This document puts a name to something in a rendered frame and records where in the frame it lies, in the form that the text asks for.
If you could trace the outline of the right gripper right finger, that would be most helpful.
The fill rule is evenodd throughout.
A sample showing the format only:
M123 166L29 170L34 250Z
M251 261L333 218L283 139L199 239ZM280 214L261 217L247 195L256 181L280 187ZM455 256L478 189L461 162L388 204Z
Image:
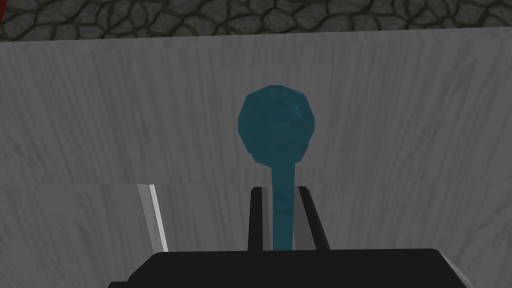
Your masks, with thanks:
M299 251L331 249L311 191L306 186L294 189L293 249Z

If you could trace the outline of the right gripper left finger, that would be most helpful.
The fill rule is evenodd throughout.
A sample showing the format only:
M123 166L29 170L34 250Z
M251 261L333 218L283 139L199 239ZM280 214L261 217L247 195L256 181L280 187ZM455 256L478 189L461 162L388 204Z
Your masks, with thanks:
M248 251L271 251L271 212L267 187L254 187L250 192Z

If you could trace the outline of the teal spoon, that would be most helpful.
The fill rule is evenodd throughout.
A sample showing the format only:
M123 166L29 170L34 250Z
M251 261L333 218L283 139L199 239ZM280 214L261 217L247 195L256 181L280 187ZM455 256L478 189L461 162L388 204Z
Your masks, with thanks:
M253 160L271 171L273 250L291 250L296 164L315 130L308 99L284 85L263 87L245 97L237 129Z

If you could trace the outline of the pale grey flat bar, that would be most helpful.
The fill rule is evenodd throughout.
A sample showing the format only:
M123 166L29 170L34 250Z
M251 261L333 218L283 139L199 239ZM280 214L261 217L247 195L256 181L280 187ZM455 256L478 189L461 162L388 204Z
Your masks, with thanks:
M137 184L153 253L168 252L161 209L154 184Z

